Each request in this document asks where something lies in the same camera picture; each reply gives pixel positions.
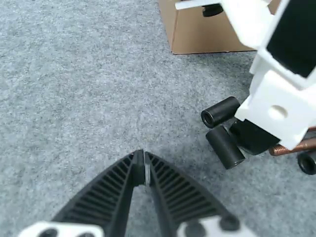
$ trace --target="black cylindrical spacer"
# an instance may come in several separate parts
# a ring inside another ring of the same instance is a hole
[[[309,175],[316,174],[316,151],[303,152],[297,156],[301,170]]]
[[[226,169],[231,169],[245,160],[245,157],[227,130],[221,125],[211,129],[206,139]]]
[[[231,119],[234,117],[240,103],[235,97],[228,97],[225,100],[203,110],[201,113],[202,121],[209,128]]]

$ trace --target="black screw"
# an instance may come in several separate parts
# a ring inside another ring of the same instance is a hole
[[[237,217],[227,215],[221,219],[220,226],[224,231],[237,231],[240,229],[240,222]]]
[[[187,223],[185,229],[186,237],[206,237],[206,231],[203,225],[197,220]]]
[[[47,229],[43,231],[39,237],[57,237],[57,230],[56,229]]]

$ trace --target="screw hole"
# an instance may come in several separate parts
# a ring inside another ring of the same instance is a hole
[[[211,114],[209,114],[206,111],[202,111],[201,117],[202,117],[203,123],[207,127],[209,127],[209,128],[213,128],[214,127],[214,118],[213,118],[213,116]]]
[[[271,106],[268,110],[268,113],[274,120],[284,120],[288,116],[286,109],[279,105]]]

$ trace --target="brown cardboard box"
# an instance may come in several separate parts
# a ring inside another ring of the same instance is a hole
[[[176,10],[178,0],[159,0],[171,51],[174,54],[253,50],[242,45],[224,12],[203,17],[202,7]],[[274,14],[280,0],[269,6]]]

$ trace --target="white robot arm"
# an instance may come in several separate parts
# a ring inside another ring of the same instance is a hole
[[[269,3],[184,0],[176,8],[220,4],[240,42],[258,50],[250,68],[250,95],[237,109],[238,123],[231,131],[251,124],[271,135],[270,145],[277,141],[292,150],[316,125],[316,1],[282,0],[275,15]],[[242,135],[256,147],[253,134]],[[266,149],[246,150],[258,154]]]

